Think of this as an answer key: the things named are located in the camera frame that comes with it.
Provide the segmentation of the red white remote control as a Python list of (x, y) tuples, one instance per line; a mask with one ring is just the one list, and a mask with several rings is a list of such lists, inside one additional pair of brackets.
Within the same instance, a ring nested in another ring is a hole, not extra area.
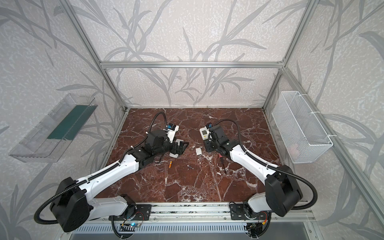
[(178, 158), (179, 156), (180, 156), (180, 152), (179, 151), (171, 151), (170, 153), (169, 153), (169, 156), (171, 157), (171, 158)]

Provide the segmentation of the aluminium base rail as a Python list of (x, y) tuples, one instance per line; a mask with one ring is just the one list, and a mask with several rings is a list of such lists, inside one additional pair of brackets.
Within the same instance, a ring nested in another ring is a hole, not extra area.
[(243, 204), (227, 202), (206, 203), (151, 203), (137, 204), (137, 214), (129, 220), (143, 223), (263, 223), (277, 222), (314, 222), (310, 210), (290, 211), (284, 217), (275, 213), (267, 216), (267, 211), (257, 213), (255, 217), (246, 217)]

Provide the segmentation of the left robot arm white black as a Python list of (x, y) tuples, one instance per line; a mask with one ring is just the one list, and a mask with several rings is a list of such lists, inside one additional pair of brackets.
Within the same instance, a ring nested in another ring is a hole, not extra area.
[(87, 221), (127, 212), (135, 206), (127, 195), (99, 200), (96, 196), (120, 179), (153, 163), (159, 156), (166, 153), (173, 158), (181, 156), (189, 143), (175, 139), (175, 134), (174, 130), (149, 132), (142, 143), (130, 147), (120, 160), (77, 180), (64, 179), (55, 195), (36, 210), (34, 221), (40, 225), (59, 224), (68, 233)]

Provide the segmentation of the white remote control yellow buttons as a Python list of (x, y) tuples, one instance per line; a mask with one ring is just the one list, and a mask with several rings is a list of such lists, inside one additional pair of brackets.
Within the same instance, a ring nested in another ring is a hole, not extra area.
[(202, 137), (203, 141), (209, 139), (209, 130), (208, 130), (208, 128), (206, 126), (201, 128), (199, 131), (200, 131), (200, 134), (201, 134), (201, 137)]

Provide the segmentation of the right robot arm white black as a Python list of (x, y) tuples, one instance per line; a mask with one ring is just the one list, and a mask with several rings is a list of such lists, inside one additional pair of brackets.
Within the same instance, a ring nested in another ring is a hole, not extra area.
[[(265, 191), (255, 194), (243, 203), (245, 218), (256, 219), (259, 213), (275, 213), (284, 217), (291, 210), (305, 210), (312, 207), (318, 200), (318, 192), (314, 185), (293, 173), (287, 165), (278, 166), (267, 162), (248, 150), (241, 141), (231, 140), (219, 125), (208, 125), (200, 129), (207, 152), (218, 154), (241, 165), (255, 175), (265, 186)], [(298, 184), (302, 182), (312, 191), (312, 199), (301, 206), (303, 193)]]

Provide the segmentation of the aluminium frame crossbar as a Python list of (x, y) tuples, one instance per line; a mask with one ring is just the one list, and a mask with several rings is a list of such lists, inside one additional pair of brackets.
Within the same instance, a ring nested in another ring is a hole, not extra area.
[(279, 69), (281, 62), (101, 62), (105, 69), (113, 68), (272, 68)]

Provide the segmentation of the clear plastic wall bin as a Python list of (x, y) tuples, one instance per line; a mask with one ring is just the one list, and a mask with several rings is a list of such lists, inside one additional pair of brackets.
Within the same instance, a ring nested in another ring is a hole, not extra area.
[(97, 107), (94, 97), (67, 94), (9, 155), (23, 163), (56, 163)]

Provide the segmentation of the pink handled screwdriver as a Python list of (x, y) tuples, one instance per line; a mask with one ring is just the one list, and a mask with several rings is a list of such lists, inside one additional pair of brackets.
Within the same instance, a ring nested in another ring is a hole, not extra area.
[(222, 167), (223, 167), (223, 171), (224, 171), (225, 174), (227, 174), (226, 166), (225, 166), (225, 163), (224, 163), (224, 157), (222, 155), (219, 155), (219, 158), (220, 158), (220, 161), (221, 161), (221, 164), (222, 164)]

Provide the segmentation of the white battery cover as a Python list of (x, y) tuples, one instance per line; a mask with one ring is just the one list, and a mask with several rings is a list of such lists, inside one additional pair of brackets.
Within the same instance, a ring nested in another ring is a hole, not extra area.
[(197, 156), (202, 155), (202, 149), (201, 148), (196, 148), (196, 155)]

